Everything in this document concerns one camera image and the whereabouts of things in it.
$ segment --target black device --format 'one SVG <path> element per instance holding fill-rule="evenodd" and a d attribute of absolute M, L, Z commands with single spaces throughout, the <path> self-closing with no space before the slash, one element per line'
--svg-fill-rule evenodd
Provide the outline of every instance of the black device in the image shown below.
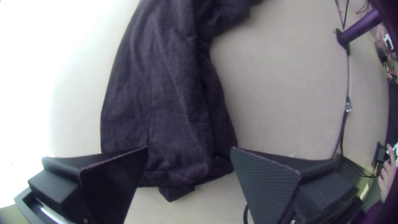
<path fill-rule="evenodd" d="M 44 157 L 44 170 L 15 198 L 32 224 L 122 224 L 148 160 L 148 149 L 74 158 Z"/>
<path fill-rule="evenodd" d="M 335 159 L 311 161 L 233 147 L 231 160 L 255 224 L 348 223 L 358 189 Z"/>

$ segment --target purple pipe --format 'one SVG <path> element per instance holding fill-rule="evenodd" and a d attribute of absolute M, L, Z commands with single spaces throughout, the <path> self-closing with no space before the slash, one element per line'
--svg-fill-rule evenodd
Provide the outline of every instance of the purple pipe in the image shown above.
<path fill-rule="evenodd" d="M 364 33 L 371 30 L 373 27 L 381 23 L 379 12 L 376 9 L 370 11 L 362 19 L 352 25 L 350 28 L 340 33 L 337 36 L 337 41 L 340 45 L 346 45 L 356 38 L 362 36 Z"/>

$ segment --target wire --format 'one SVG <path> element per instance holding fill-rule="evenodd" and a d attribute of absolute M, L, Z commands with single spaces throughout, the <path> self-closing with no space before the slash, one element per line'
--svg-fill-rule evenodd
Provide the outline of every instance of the wire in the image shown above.
<path fill-rule="evenodd" d="M 379 164 L 377 164 L 377 166 L 375 168 L 375 171 L 376 171 L 375 173 L 372 173 L 371 175 L 367 175 L 359 165 L 355 164 L 354 162 L 352 162 L 346 158 L 343 158 L 343 160 L 347 163 L 347 165 L 349 165 L 361 177 L 374 179 L 380 175 L 381 170 L 379 170 Z"/>
<path fill-rule="evenodd" d="M 359 165 L 357 165 L 356 163 L 354 163 L 351 160 L 344 157 L 343 141 L 344 141 L 344 130 L 345 130 L 345 123 L 347 120 L 347 115 L 348 115 L 348 112 L 345 111 L 344 115 L 343 115 L 343 122 L 342 122 L 341 130 L 340 130 L 340 162 L 339 162 L 337 171 L 340 171 L 342 163 L 346 162 L 347 165 L 349 165 L 359 176 L 364 177 L 364 178 L 376 178 L 376 177 L 378 177 L 378 175 L 380 174 L 380 171 L 381 171 L 381 170 L 379 170 L 379 163 L 377 164 L 377 166 L 375 168 L 375 172 L 373 172 L 371 175 L 367 175 Z"/>
<path fill-rule="evenodd" d="M 365 4 L 362 6 L 362 8 L 360 10 L 358 10 L 355 14 L 361 14 L 363 12 L 366 12 L 366 10 L 368 9 L 369 6 L 369 1 L 365 0 Z"/>
<path fill-rule="evenodd" d="M 347 0 L 347 4 L 345 6 L 345 16 L 344 16 L 343 29 L 345 28 L 345 21 L 347 20 L 348 3 L 349 3 L 349 0 Z"/>

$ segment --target finger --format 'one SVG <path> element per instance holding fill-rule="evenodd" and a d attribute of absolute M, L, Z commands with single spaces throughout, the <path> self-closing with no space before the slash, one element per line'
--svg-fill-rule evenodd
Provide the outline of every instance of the finger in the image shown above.
<path fill-rule="evenodd" d="M 384 169 L 386 170 L 387 173 L 390 171 L 391 165 L 388 163 L 388 161 L 385 161 L 383 163 L 383 169 L 382 170 L 384 170 Z"/>
<path fill-rule="evenodd" d="M 382 179 L 381 177 L 378 177 L 378 178 L 377 178 L 377 182 L 379 183 L 380 190 L 385 190 L 385 189 L 387 189 L 387 187 L 386 187 L 386 185 L 384 184 L 384 181 L 383 181 L 383 179 Z"/>
<path fill-rule="evenodd" d="M 381 174 L 381 177 L 383 178 L 383 180 L 385 180 L 386 177 L 387 177 L 387 172 L 386 172 L 386 170 L 385 170 L 385 169 L 381 169 L 380 174 Z"/>
<path fill-rule="evenodd" d="M 396 167 L 397 165 L 396 165 L 396 162 L 395 162 L 395 153 L 394 153 L 394 150 L 393 150 L 393 148 L 391 147 L 390 144 L 387 145 L 387 150 L 388 150 L 388 153 L 390 154 L 390 164 L 393 167 Z"/>

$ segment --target cable clip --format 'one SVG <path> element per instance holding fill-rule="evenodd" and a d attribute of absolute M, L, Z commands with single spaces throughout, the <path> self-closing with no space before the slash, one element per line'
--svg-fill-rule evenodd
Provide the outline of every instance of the cable clip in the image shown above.
<path fill-rule="evenodd" d="M 349 97 L 347 97 L 347 100 L 345 101 L 345 112 L 349 113 L 352 111 L 352 105 L 351 105 L 351 100 Z"/>

